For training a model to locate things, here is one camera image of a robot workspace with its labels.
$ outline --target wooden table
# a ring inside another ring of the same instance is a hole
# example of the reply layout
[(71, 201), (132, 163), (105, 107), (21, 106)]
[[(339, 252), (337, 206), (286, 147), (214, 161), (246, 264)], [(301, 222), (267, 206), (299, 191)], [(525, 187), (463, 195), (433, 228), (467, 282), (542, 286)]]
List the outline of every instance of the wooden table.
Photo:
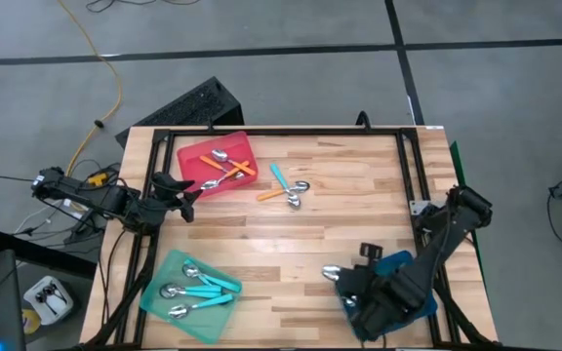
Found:
[[(445, 192), (457, 183), (446, 134), (443, 129), (424, 127), (418, 127), (418, 134), (431, 197), (445, 200)], [(120, 174), (131, 187), (143, 187), (152, 135), (153, 128), (131, 130)], [(179, 136), (175, 150), (208, 138)], [(358, 254), (362, 242), (383, 246), (383, 254), (415, 252), (394, 137), (250, 136), (250, 143), (258, 158), (258, 180), (197, 201), (193, 223), (185, 223), (179, 212), (168, 214), (155, 268), (169, 250), (179, 249), (244, 283), (244, 297), (221, 341), (211, 347), (359, 347), (333, 284), (320, 271), (324, 264), (365, 263)], [(407, 153), (411, 163), (410, 147)], [(163, 148), (158, 157), (164, 157)], [(263, 191), (280, 188), (269, 170), (272, 162), (290, 182), (311, 183), (311, 189), (301, 195), (301, 210), (291, 210), (284, 197), (256, 201)], [(172, 162), (170, 174), (181, 179), (178, 162)], [(101, 249), (104, 267), (120, 232), (119, 222), (108, 223)], [(126, 234), (114, 254), (108, 294), (112, 310), (121, 299), (132, 243), (133, 235)], [(447, 261), (446, 270), (452, 295), (463, 312), (483, 334), (497, 339), (473, 246), (463, 242)], [(102, 301), (98, 270), (81, 341), (99, 329)], [(136, 300), (126, 341), (133, 338), (138, 306)], [(448, 339), (443, 309), (439, 312), (442, 337)], [(388, 347), (430, 345), (426, 319), (387, 335)], [(210, 347), (154, 316), (147, 317), (143, 346)], [(381, 342), (369, 342), (366, 347), (381, 347)]]

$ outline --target white cable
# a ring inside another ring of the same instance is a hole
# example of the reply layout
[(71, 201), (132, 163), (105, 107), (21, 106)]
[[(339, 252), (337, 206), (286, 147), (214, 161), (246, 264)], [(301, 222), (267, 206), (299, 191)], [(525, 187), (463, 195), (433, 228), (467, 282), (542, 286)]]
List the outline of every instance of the white cable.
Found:
[[(52, 206), (55, 206), (55, 205), (58, 205), (58, 206), (59, 206), (61, 202), (62, 202), (62, 200), (57, 200), (57, 201), (54, 201), (51, 205), (52, 205)], [(20, 229), (23, 227), (23, 225), (24, 225), (30, 218), (34, 217), (35, 215), (40, 215), (43, 211), (45, 211), (45, 210), (47, 210), (47, 209), (52, 209), (52, 207), (51, 207), (51, 206), (45, 206), (44, 208), (42, 208), (42, 209), (36, 211), (35, 213), (28, 215), (28, 216), (19, 224), (19, 226), (17, 227), (17, 229), (15, 229), (14, 234), (19, 234)]]

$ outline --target green panel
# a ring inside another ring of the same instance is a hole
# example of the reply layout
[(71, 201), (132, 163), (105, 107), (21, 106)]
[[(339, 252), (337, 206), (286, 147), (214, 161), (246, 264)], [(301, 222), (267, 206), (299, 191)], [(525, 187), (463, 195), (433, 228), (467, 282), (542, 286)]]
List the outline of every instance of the green panel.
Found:
[[(450, 154), (453, 158), (453, 164), (455, 165), (455, 173), (457, 174), (457, 181), (460, 185), (465, 185), (465, 174), (463, 173), (463, 164), (461, 161), (461, 154), (459, 153), (459, 146), (457, 142), (453, 142), (450, 145)], [(478, 247), (478, 239), (476, 238), (476, 231), (472, 230), (472, 240), (474, 241), (474, 248), (476, 249), (476, 258), (478, 259), (478, 265), (480, 267), (480, 273), (483, 276), (483, 284), (485, 284), (485, 273), (483, 272), (483, 261), (480, 258), (480, 248)]]

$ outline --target teal handle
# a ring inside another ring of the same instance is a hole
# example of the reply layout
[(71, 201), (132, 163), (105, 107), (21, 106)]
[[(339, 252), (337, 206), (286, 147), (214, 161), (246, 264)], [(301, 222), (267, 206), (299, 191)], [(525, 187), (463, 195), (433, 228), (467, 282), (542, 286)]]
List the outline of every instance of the teal handle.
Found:
[(241, 289), (240, 289), (239, 286), (237, 286), (237, 285), (235, 285), (235, 284), (233, 284), (233, 283), (229, 283), (229, 282), (227, 282), (227, 281), (224, 281), (224, 280), (222, 280), (222, 279), (210, 277), (209, 275), (205, 275), (205, 278), (207, 278), (208, 281), (210, 281), (210, 282), (212, 282), (212, 283), (214, 283), (214, 284), (216, 284), (216, 285), (219, 285), (219, 286), (221, 286), (221, 287), (223, 287), (223, 288), (225, 288), (225, 289), (231, 290), (232, 292), (240, 293), (240, 291), (241, 291)]
[(216, 297), (216, 298), (212, 298), (211, 300), (207, 300), (207, 301), (204, 301), (204, 302), (201, 302), (201, 303), (197, 303), (194, 306), (192, 306), (192, 308), (215, 306), (217, 304), (229, 302), (232, 299), (233, 299), (233, 295), (228, 293), (228, 294), (224, 294), (221, 297)]
[(277, 165), (276, 164), (270, 164), (270, 169), (274, 173), (274, 176), (277, 177), (277, 180), (279, 180), (279, 182), (281, 183), (281, 186), (283, 186), (283, 189), (288, 190), (288, 182), (285, 181), (285, 178), (283, 177), (283, 175), (281, 175), (281, 171), (279, 171), (279, 168), (277, 167)]
[(209, 285), (209, 286), (212, 285), (212, 283), (210, 283), (210, 281), (207, 280), (207, 278), (205, 278), (205, 274), (201, 274), (200, 276), (198, 276), (198, 279), (200, 279), (201, 282), (203, 282), (203, 284), (205, 285)]
[(221, 292), (185, 292), (185, 294), (188, 296), (214, 298), (219, 297), (221, 295)]
[(222, 288), (219, 286), (200, 286), (200, 287), (185, 287), (187, 292), (208, 292), (208, 293), (220, 293)]

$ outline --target concrete floor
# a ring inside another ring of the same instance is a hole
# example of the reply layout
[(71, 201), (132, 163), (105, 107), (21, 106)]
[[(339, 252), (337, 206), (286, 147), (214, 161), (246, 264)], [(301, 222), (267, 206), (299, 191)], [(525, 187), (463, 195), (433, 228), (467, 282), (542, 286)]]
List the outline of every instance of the concrete floor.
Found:
[[(115, 4), (98, 15), (83, 1), (66, 3), (106, 54), (393, 43), (381, 0)], [(562, 38), (562, 1), (395, 6), (406, 43)], [(0, 58), (89, 52), (56, 2), (0, 0)], [(478, 237), (501, 341), (562, 349), (562, 245), (544, 208), (547, 187), (562, 179), (562, 47), (410, 52), (409, 61), (425, 123), (444, 125), (459, 142), (468, 183), (495, 204), (492, 225)], [(104, 165), (122, 155), (112, 135), (213, 75), (242, 102), (247, 124), (350, 124), (361, 109), (375, 124), (413, 123), (394, 52), (115, 66), (123, 105), (82, 156)], [(114, 100), (113, 79), (100, 63), (0, 66), (0, 175), (64, 167)], [(13, 231), (41, 208), (29, 194), (24, 183), (0, 180), (0, 230)], [(555, 205), (562, 233), (562, 203)], [(66, 225), (56, 217), (52, 228)], [(80, 326), (81, 318), (71, 319), (32, 349), (72, 345)]]

